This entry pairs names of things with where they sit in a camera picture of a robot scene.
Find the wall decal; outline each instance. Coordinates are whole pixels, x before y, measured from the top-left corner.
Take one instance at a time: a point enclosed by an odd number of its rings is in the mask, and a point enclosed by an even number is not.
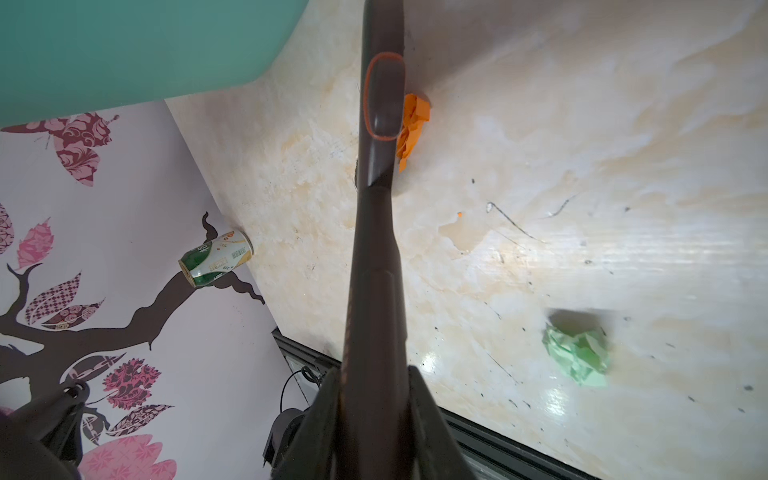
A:
[[[0,204],[0,253],[13,243],[13,223],[5,211],[5,207]]]
[[[18,268],[40,263],[51,252],[53,234],[48,226],[49,220],[50,218],[29,229],[27,236],[18,245]]]
[[[218,237],[218,232],[207,222],[207,218],[208,213],[205,213],[202,224],[206,231],[206,241]],[[73,322],[78,319],[79,312],[73,313],[71,311],[73,306],[69,304],[78,290],[81,274],[78,273],[73,279],[37,295],[25,310],[29,294],[29,277],[40,265],[36,263],[20,272],[13,270],[10,265],[7,266],[8,271],[18,280],[18,297],[8,311],[0,316],[0,333],[43,345],[41,350],[30,355],[26,355],[13,345],[0,346],[0,383],[27,377],[32,398],[55,388],[64,375],[86,381],[99,377],[120,361],[124,355],[120,353],[121,350],[142,343],[147,343],[151,349],[152,342],[160,335],[171,314],[199,290],[187,282],[182,272],[178,272],[168,280],[151,305],[142,306],[134,312],[131,321],[125,327],[85,328],[78,331],[69,328],[49,329],[50,325],[61,322],[57,320],[53,323],[57,317],[67,321],[67,318],[74,315]],[[209,286],[215,286],[217,289],[232,287],[236,292],[247,293],[252,299],[264,304],[264,298],[256,295],[253,287],[240,280],[234,271],[226,273]],[[21,311],[25,311],[25,323],[17,320]],[[52,313],[57,315],[42,324],[45,328],[33,325]],[[105,398],[113,407],[120,409],[138,407],[138,409],[132,411],[111,429],[106,416],[93,406],[103,399],[90,402],[84,410],[86,438],[97,444],[102,432],[108,435],[128,435],[149,423],[160,412],[170,408],[167,405],[142,406],[151,396],[148,389],[159,375],[160,372],[139,359],[132,359],[116,368],[104,380],[104,386],[107,387],[104,391],[110,393]]]
[[[112,141],[108,125],[119,117],[115,115],[112,120],[106,121],[93,111],[72,119],[34,121],[26,125],[2,128],[0,131],[15,134],[49,133],[53,137],[56,154],[64,169],[81,184],[93,187],[94,173],[101,161],[93,149]]]
[[[173,407],[173,405],[147,405],[140,409],[136,409],[118,422],[117,425],[107,432],[107,435],[119,437],[136,432],[138,429],[154,420],[154,418],[160,415],[161,412],[172,409]]]
[[[162,443],[150,443],[152,435],[132,435],[104,443],[83,455],[78,470],[84,480],[171,480],[176,462],[157,458]]]

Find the black plastic part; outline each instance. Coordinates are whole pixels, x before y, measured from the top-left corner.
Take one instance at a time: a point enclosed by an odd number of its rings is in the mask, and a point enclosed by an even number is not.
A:
[[[80,478],[80,424],[90,390],[70,380],[49,394],[0,415],[0,472],[3,478]]]
[[[277,468],[288,451],[288,446],[293,441],[303,418],[304,412],[301,410],[285,409],[272,422],[270,436],[266,439],[264,452],[261,454],[265,464],[269,463],[272,468]]]
[[[420,480],[466,480],[474,478],[451,437],[435,400],[419,369],[408,367],[411,384],[411,420]]]
[[[333,464],[336,417],[339,408],[339,370],[323,380],[315,402],[305,414],[288,453],[273,470],[276,480],[329,480]]]

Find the pink leaf decal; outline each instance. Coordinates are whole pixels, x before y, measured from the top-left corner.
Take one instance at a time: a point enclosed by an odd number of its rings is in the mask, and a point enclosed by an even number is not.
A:
[[[30,229],[27,236],[24,237],[24,240],[18,246],[19,268],[40,263],[51,251],[53,235],[51,234],[51,228],[48,226],[48,220],[50,218],[44,223],[38,223],[35,228]]]
[[[54,133],[64,130],[64,127],[68,121],[68,118],[52,118],[51,120],[46,121],[33,121],[29,124],[0,128],[0,130],[7,131],[12,134],[37,134],[44,131]]]
[[[153,366],[144,365],[143,360],[131,359],[104,379],[104,391],[115,390],[107,401],[123,410],[143,405],[152,396],[146,389],[152,387],[159,376],[160,372]]]
[[[67,373],[67,376],[73,380],[80,379],[83,382],[87,382],[106,372],[109,367],[119,362],[124,356],[124,353],[120,356],[89,356],[73,366]]]
[[[111,440],[85,453],[78,470],[85,480],[173,480],[176,462],[155,463],[163,444],[151,441],[152,435]]]
[[[107,435],[119,437],[136,432],[145,426],[164,410],[172,409],[172,405],[147,405],[126,415],[117,425],[107,431]]]
[[[11,223],[5,207],[0,204],[0,253],[5,252],[11,243],[13,243],[13,223]]]
[[[68,306],[74,300],[74,295],[78,292],[78,288],[80,288],[80,273],[75,275],[72,280],[68,280],[37,295],[29,303],[24,313],[27,324],[32,325],[42,317],[56,313]]]
[[[83,415],[83,435],[98,445],[98,438],[104,431],[104,420],[95,415]]]
[[[98,307],[104,301],[92,303],[91,305],[70,305],[61,312],[53,315],[49,320],[43,322],[43,326],[51,330],[66,330],[73,326],[80,325],[98,310]]]
[[[58,137],[54,139],[53,145],[64,169],[81,184],[93,187],[94,173],[101,161],[96,152],[85,147],[82,142],[64,146],[64,141]]]

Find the beige marble floor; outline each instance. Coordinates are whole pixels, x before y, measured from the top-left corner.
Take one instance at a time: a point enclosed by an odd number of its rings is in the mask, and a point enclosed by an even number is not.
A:
[[[167,101],[280,329],[336,358],[361,4],[310,0],[262,78]],[[409,0],[406,27],[433,109],[393,208],[438,404],[601,478],[765,478],[768,8]],[[551,309],[599,314],[607,388],[547,357]]]

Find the green and white can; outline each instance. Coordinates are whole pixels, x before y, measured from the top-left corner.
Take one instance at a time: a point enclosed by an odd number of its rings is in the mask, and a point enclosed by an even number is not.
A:
[[[235,230],[186,252],[179,265],[192,286],[206,286],[252,256],[250,240]]]

